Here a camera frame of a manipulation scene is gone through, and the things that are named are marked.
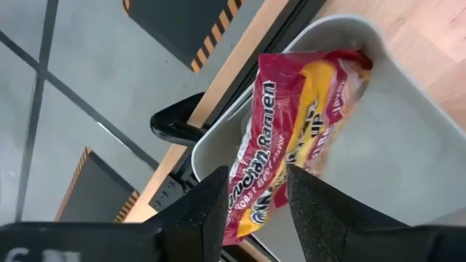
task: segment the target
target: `gray floor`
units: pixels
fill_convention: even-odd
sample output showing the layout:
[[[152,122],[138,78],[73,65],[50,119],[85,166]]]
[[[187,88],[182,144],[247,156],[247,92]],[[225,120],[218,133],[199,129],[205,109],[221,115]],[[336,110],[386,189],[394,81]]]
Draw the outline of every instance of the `gray floor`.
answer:
[[[38,58],[47,0],[3,0],[0,31]],[[161,161],[169,146],[149,129],[156,111],[204,91],[262,1],[240,9],[199,74],[135,24],[121,1],[60,1],[49,71],[146,153]],[[14,219],[17,183],[35,72],[0,43],[0,224]],[[24,220],[55,217],[85,146],[137,190],[153,171],[50,83],[45,84]]]

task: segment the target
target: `black and yellow striped tape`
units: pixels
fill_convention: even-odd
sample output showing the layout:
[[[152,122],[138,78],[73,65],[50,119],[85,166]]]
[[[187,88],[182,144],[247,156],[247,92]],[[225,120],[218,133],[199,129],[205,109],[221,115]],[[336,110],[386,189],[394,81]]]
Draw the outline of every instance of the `black and yellow striped tape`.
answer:
[[[122,209],[116,214],[116,217],[114,219],[114,222],[121,223],[125,220],[126,216],[130,212],[131,208],[133,208],[134,204],[136,201],[138,201],[139,198],[139,193],[137,191],[134,191],[131,193],[130,197],[128,197],[128,200],[125,202],[123,205]]]
[[[90,152],[92,152],[92,149],[90,147],[86,147],[84,149],[84,152],[82,152],[81,158],[79,158],[78,166],[74,170],[73,177],[71,178],[70,185],[68,186],[65,196],[63,197],[63,200],[61,202],[61,205],[58,208],[57,215],[55,215],[55,221],[60,220],[61,214],[65,210],[66,204],[68,204],[68,200],[70,199],[71,192],[74,189],[74,185],[76,184],[76,181],[78,181],[78,178],[81,175],[82,167],[84,166],[84,163],[86,162],[86,159],[89,156]]]
[[[238,13],[244,0],[228,0],[226,8],[222,10],[215,24],[213,24],[210,33],[205,37],[204,44],[197,51],[196,56],[191,62],[191,70],[199,72],[207,62],[210,55],[213,54],[217,43],[230,26],[230,22]]]

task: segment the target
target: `ramen noodle package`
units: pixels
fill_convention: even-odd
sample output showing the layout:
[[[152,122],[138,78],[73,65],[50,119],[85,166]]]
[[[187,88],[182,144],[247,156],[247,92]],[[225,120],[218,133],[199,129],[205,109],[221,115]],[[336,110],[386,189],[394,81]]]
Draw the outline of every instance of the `ramen noodle package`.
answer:
[[[252,116],[229,174],[224,245],[260,229],[273,209],[288,203],[287,164],[325,172],[328,148],[369,81],[362,52],[263,54]]]

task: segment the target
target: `wooden surface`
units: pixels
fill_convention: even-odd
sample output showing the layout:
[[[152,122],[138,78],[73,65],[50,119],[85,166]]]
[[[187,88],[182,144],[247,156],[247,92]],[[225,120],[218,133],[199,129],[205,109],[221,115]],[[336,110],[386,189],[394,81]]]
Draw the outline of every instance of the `wooden surface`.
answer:
[[[263,3],[194,111],[190,124],[200,127],[207,119],[286,3],[288,0]],[[466,129],[465,10],[466,0],[328,0],[316,19],[352,13],[378,25],[395,58]],[[126,222],[141,222],[156,214],[149,207],[149,200],[184,150],[183,146],[170,147]],[[242,246],[255,252],[247,243]],[[254,256],[265,261],[259,254]]]
[[[344,13],[378,25],[395,59],[466,130],[466,0],[328,0],[316,18]]]

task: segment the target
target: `white tray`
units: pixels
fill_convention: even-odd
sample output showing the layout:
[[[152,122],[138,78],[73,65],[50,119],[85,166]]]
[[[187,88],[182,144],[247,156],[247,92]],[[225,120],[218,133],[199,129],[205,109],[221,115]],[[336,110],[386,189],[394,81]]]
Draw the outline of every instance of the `white tray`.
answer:
[[[371,82],[331,147],[323,180],[408,225],[466,223],[466,137],[392,59],[369,22],[351,15],[323,18],[307,26],[284,52],[355,43],[374,61]],[[232,165],[251,92],[252,86],[194,147],[198,179],[219,165]],[[254,235],[280,261],[304,261],[288,206]]]

